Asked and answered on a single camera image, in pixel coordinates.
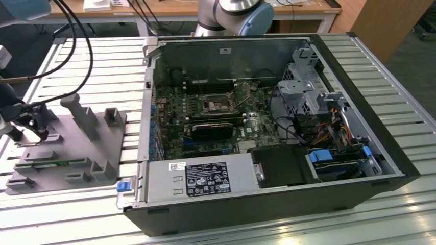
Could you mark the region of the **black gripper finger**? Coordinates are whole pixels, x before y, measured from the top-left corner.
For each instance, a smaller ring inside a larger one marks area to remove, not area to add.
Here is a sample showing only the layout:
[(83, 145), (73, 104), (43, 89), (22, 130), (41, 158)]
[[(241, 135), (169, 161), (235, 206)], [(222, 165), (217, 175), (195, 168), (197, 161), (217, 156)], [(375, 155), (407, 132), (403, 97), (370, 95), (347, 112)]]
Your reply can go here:
[(22, 139), (22, 132), (11, 124), (9, 124), (6, 127), (6, 136), (14, 142), (18, 142)]
[(43, 141), (47, 137), (46, 126), (49, 123), (49, 113), (45, 104), (23, 104), (21, 106), (19, 123)]

